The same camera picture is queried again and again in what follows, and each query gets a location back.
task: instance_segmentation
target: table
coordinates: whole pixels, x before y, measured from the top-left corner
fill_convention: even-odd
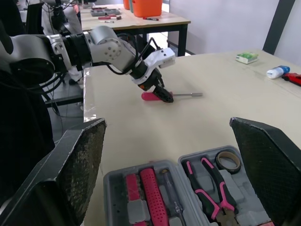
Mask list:
[[[118,8],[121,11],[122,19],[113,24],[100,23],[98,17],[92,17],[91,9],[81,9],[81,24],[83,31],[106,25],[113,28],[116,32],[128,32],[132,35],[142,34],[146,41],[146,34],[156,32],[174,32],[179,31],[178,56],[184,56],[186,51],[187,27],[190,20],[177,16],[172,13],[162,11],[159,21],[143,20],[135,17],[131,11],[124,9],[123,4],[104,5],[107,8]]]
[[[229,126],[241,117],[278,127],[301,147],[301,87],[281,78],[271,80],[268,69],[301,67],[261,50],[249,65],[235,61],[242,51],[183,56],[160,69],[174,93],[203,92],[203,97],[177,97],[174,103],[144,102],[129,76],[104,66],[85,70],[84,120],[107,121],[99,176],[85,226],[104,225],[103,176],[112,170],[163,159],[175,164],[180,156],[224,145],[237,146]]]

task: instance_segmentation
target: person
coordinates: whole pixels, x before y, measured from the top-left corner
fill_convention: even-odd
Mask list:
[[[81,28],[81,23],[79,20],[80,12],[77,4],[67,4],[67,6],[63,5],[64,14],[66,19],[68,20],[68,24],[72,28],[71,34],[79,34],[83,33]],[[53,16],[53,11],[50,9],[50,5],[44,4],[42,10],[42,27],[44,28],[44,34],[52,35],[58,34],[59,31],[53,28],[51,24],[51,17]],[[73,67],[68,71],[69,76],[73,81],[69,82],[71,85],[78,83],[78,85],[83,89],[83,76],[82,72],[79,72],[76,67]]]
[[[9,36],[25,34],[14,0],[2,1],[0,23]],[[11,76],[0,70],[0,207],[55,147],[42,96],[8,87],[13,85]]]

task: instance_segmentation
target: gray tool case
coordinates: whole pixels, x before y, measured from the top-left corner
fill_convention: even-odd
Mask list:
[[[150,220],[146,201],[138,200],[130,201],[135,203],[128,202],[125,176],[133,173],[139,175],[141,170],[153,168],[168,213],[170,226],[181,226],[182,224],[180,219],[173,214],[173,210],[170,210],[170,202],[160,173],[163,169],[168,169],[171,173],[175,190],[180,204],[183,207],[182,214],[186,225],[218,226],[215,222],[210,223],[209,219],[202,212],[202,203],[192,190],[190,181],[184,172],[182,164],[186,160],[190,161],[200,185],[216,203],[219,203],[216,185],[207,170],[201,164],[200,159],[205,156],[215,164],[215,156],[223,150],[230,151],[241,159],[240,153],[236,148],[225,146],[182,156],[178,160],[178,165],[163,160],[109,172],[103,179],[106,225],[130,226],[133,223]],[[223,162],[223,165],[228,166],[229,168],[233,167],[233,164],[233,162],[227,160],[224,160]],[[258,226],[270,221],[270,218],[256,196],[247,177],[242,159],[241,169],[238,173],[232,175],[224,169],[220,170],[220,173],[225,180],[230,194],[237,202],[238,214],[236,215],[236,220],[240,226]]]
[[[120,11],[116,8],[92,9],[91,16],[106,16],[110,14],[120,15]]]

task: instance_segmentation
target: white wall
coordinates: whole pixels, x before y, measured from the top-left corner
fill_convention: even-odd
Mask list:
[[[301,1],[297,0],[278,43],[275,55],[301,66]]]
[[[279,0],[170,0],[170,12],[191,20],[187,50],[216,53],[262,49]],[[177,44],[178,32],[168,39]]]

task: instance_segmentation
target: pen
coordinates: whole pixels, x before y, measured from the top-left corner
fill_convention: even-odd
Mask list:
[[[143,17],[143,20],[154,20],[154,21],[159,21],[158,18],[150,18],[150,17]]]

